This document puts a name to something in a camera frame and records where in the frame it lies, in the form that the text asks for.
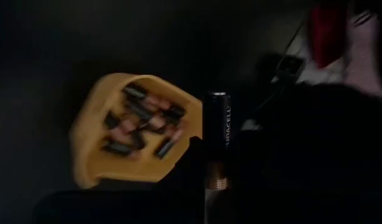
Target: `copper-top battery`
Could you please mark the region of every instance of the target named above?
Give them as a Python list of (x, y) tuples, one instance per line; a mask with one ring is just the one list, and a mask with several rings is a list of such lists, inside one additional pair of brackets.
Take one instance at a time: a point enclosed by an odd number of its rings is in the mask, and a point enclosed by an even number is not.
[(224, 162), (230, 150), (231, 98), (225, 92), (203, 97), (203, 144), (209, 161)]

